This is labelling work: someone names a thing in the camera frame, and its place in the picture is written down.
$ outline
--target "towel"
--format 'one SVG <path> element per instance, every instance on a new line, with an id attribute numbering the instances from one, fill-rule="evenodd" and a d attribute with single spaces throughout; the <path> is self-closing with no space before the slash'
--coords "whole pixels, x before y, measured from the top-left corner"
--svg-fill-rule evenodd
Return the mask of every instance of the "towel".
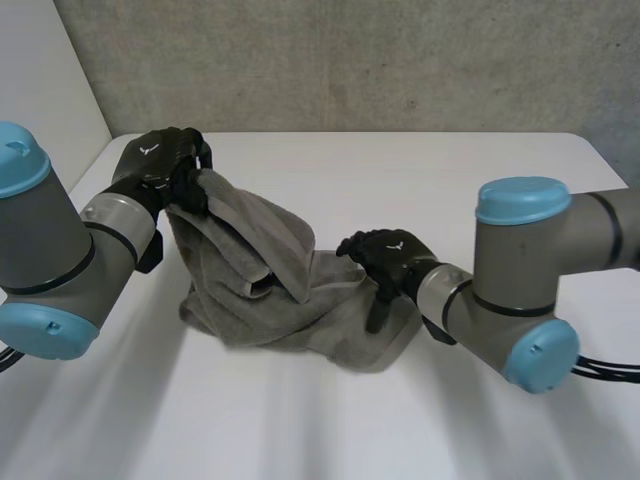
<path id="1" fill-rule="evenodd" d="M 167 209 L 191 274 L 180 318 L 229 347 L 312 350 L 351 369 L 379 371 L 421 325 L 413 303 L 396 299 L 378 334 L 365 324 L 377 286 L 349 258 L 315 250 L 311 227 L 213 170 L 199 185 L 208 215 Z"/>

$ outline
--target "wrist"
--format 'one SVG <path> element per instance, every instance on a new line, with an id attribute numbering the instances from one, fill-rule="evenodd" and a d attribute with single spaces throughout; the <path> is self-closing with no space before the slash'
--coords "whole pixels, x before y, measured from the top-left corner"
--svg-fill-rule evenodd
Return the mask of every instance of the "wrist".
<path id="1" fill-rule="evenodd" d="M 418 289 L 422 280 L 429 275 L 436 267 L 442 265 L 435 257 L 421 257 L 413 260 L 407 265 L 407 273 L 402 281 L 402 293 L 406 294 L 413 300 L 417 301 Z"/>

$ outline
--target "blue end cap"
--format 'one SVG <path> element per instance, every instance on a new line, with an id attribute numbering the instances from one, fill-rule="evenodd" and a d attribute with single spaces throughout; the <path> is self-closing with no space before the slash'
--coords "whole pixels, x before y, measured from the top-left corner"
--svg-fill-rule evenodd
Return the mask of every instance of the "blue end cap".
<path id="1" fill-rule="evenodd" d="M 502 375 L 529 393 L 552 390 L 571 373 L 580 340 L 564 320 L 549 320 L 514 345 Z"/>
<path id="2" fill-rule="evenodd" d="M 57 308 L 31 303 L 0 306 L 0 340 L 34 357 L 78 358 L 99 333 L 88 320 Z"/>
<path id="3" fill-rule="evenodd" d="M 0 122 L 0 198 L 35 187 L 50 170 L 49 157 L 29 130 L 15 123 Z"/>
<path id="4" fill-rule="evenodd" d="M 476 218 L 489 225 L 523 225 L 553 217 L 571 205 L 571 194 L 559 180 L 511 177 L 484 185 Z"/>

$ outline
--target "table surface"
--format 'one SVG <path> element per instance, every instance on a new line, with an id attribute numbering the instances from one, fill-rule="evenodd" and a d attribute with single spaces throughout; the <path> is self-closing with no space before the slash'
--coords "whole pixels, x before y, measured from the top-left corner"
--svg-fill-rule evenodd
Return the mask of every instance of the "table surface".
<path id="1" fill-rule="evenodd" d="M 109 183 L 115 139 L 72 192 Z M 574 192 L 624 183 L 568 134 L 209 134 L 215 168 L 290 209 L 318 248 L 358 229 L 401 227 L 471 270 L 478 188 L 544 175 Z M 189 277 L 166 219 L 165 259 L 135 274 L 79 360 L 26 358 L 0 375 L 0 478 L 640 478 L 640 387 L 572 377 L 531 396 L 425 329 L 385 372 L 315 354 L 229 350 L 186 329 Z M 640 277 L 562 279 L 559 316 L 583 352 L 640 360 Z"/>

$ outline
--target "gray wall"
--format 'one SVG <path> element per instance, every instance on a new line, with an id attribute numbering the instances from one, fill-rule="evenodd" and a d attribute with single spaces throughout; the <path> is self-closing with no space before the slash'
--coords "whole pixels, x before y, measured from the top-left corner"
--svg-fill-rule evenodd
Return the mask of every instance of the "gray wall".
<path id="1" fill-rule="evenodd" d="M 114 135 L 559 131 L 640 186 L 638 0 L 55 0 Z"/>

